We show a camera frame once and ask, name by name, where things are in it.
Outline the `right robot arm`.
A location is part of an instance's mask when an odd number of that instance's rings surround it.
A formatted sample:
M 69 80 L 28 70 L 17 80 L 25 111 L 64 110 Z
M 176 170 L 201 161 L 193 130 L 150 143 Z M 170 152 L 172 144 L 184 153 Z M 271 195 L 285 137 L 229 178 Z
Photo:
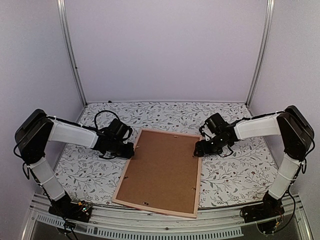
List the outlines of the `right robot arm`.
M 315 132 L 298 108 L 290 105 L 282 111 L 244 117 L 232 123 L 215 113 L 205 120 L 204 126 L 214 137 L 196 142 L 195 157 L 221 155 L 223 147 L 230 148 L 235 142 L 248 138 L 281 136 L 284 156 L 273 184 L 261 204 L 243 207 L 240 213 L 246 222 L 283 214 L 282 198 L 290 192 L 299 172 L 305 170 L 302 165 L 315 148 Z

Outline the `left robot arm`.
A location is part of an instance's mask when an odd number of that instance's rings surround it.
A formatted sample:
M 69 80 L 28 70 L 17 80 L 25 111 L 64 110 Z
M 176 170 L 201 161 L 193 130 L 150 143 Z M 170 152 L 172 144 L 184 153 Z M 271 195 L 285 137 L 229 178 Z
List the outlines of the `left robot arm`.
M 27 178 L 33 177 L 49 199 L 53 210 L 63 217 L 78 213 L 87 214 L 89 207 L 81 201 L 74 204 L 64 187 L 55 176 L 46 159 L 49 142 L 82 146 L 98 151 L 99 158 L 130 159 L 134 156 L 134 144 L 128 142 L 133 129 L 116 116 L 111 123 L 99 128 L 85 126 L 55 116 L 42 109 L 36 109 L 15 132 L 13 153 L 22 159 L 22 169 Z

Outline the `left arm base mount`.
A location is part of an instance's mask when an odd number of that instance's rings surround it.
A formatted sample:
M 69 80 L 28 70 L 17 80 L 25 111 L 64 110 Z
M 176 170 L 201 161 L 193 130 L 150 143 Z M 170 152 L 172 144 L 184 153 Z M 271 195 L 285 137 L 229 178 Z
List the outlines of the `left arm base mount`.
M 73 203 L 60 199 L 52 202 L 48 212 L 61 218 L 88 223 L 92 214 L 92 205 L 85 201 Z

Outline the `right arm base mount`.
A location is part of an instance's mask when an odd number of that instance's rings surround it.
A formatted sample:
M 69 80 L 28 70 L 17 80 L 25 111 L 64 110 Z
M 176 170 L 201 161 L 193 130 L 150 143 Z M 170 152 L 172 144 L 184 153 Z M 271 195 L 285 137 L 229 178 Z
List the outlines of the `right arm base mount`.
M 280 216 L 284 213 L 285 210 L 281 204 L 275 208 L 270 208 L 268 205 L 260 203 L 242 207 L 239 215 L 244 219 L 245 223 L 251 223 Z

